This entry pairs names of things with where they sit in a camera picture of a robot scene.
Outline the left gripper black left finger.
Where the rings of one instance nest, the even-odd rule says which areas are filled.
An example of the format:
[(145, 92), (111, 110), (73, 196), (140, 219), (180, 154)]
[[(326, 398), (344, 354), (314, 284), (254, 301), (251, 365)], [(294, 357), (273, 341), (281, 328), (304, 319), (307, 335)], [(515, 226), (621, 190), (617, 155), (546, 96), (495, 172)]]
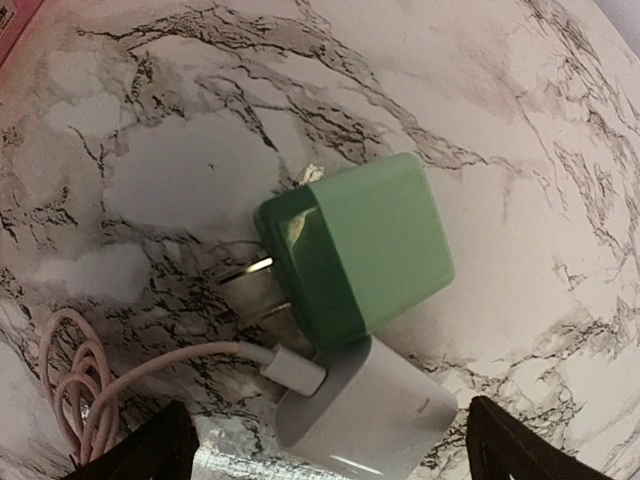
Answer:
[(64, 480), (189, 480), (199, 448), (186, 406), (173, 401), (108, 453)]

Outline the pink triangular power strip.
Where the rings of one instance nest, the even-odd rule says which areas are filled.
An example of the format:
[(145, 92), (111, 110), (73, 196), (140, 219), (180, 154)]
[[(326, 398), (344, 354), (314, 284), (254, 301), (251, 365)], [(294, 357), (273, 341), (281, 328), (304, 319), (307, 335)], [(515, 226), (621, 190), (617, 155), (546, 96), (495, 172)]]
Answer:
[(0, 65), (3, 65), (42, 3), (42, 0), (0, 1)]

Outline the white small charger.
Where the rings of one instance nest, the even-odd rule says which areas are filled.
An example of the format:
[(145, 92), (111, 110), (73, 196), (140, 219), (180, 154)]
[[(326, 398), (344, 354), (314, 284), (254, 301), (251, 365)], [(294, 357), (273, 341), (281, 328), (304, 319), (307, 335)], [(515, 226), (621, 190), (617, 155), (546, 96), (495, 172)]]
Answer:
[(352, 479), (406, 479), (444, 437), (455, 397), (368, 336), (319, 352), (326, 377), (311, 396), (284, 394), (275, 414), (288, 453)]

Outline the green grey plug adapter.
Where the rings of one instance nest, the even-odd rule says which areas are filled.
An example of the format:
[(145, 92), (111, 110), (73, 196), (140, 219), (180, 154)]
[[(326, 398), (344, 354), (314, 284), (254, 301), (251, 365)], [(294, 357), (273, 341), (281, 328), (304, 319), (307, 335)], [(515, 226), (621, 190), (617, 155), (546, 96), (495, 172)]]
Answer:
[(372, 334), (455, 276), (434, 196), (410, 153), (279, 194), (254, 223), (264, 257), (220, 286), (244, 317), (289, 305), (319, 350)]

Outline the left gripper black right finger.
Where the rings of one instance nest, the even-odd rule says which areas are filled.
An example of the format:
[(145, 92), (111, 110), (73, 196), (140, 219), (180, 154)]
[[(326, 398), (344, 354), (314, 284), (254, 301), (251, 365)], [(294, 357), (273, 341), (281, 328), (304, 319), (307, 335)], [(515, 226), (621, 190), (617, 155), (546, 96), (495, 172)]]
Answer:
[(467, 455), (473, 480), (609, 479), (553, 447), (486, 396), (474, 397), (469, 406)]

